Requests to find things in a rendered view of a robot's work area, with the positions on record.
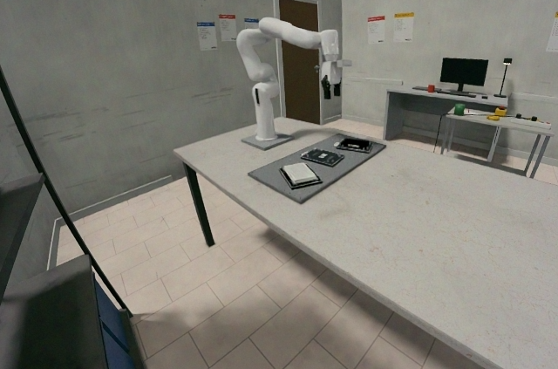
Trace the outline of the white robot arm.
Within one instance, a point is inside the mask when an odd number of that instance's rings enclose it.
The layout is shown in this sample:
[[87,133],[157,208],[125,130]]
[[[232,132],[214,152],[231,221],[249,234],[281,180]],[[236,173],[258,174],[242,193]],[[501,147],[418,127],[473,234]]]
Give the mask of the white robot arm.
[[[270,98],[280,92],[274,69],[268,63],[261,63],[253,45],[264,45],[274,38],[305,49],[322,48],[323,61],[337,61],[337,67],[352,66],[351,60],[339,60],[338,34],[336,30],[322,32],[306,31],[292,24],[272,17],[265,17],[259,23],[260,30],[246,29],[239,33],[237,48],[251,80],[264,79],[253,88],[257,128],[256,139],[272,141],[277,139],[274,126],[273,106]],[[267,35],[265,34],[267,33]],[[268,35],[272,35],[268,36]],[[320,37],[321,35],[321,37]],[[268,82],[265,82],[268,81]]]

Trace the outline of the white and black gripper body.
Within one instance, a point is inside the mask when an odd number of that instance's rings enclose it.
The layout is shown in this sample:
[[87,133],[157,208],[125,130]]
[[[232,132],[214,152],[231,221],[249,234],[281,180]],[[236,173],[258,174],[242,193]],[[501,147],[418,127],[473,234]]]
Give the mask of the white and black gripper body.
[[322,62],[322,79],[328,75],[326,83],[330,85],[338,84],[340,82],[340,68],[337,67],[337,61],[323,61]]

